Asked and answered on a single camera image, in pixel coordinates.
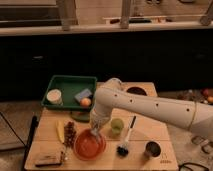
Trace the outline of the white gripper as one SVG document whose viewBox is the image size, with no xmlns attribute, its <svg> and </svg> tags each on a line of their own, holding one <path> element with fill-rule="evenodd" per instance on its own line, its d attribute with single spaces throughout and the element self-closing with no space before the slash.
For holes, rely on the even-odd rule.
<svg viewBox="0 0 213 171">
<path fill-rule="evenodd" d="M 91 125 L 91 134 L 98 137 L 100 136 L 99 130 L 108 123 L 110 117 L 107 115 L 102 115 L 97 113 L 94 109 L 90 111 L 90 125 Z"/>
</svg>

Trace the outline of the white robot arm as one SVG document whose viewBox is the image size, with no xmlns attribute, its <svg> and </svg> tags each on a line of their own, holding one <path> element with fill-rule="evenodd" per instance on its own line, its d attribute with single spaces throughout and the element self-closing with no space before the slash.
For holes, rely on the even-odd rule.
<svg viewBox="0 0 213 171">
<path fill-rule="evenodd" d="M 133 113 L 188 130 L 213 142 L 213 106 L 199 102 L 128 93 L 118 78 L 111 78 L 94 93 L 90 124 L 95 134 L 106 125 L 113 109 Z"/>
</svg>

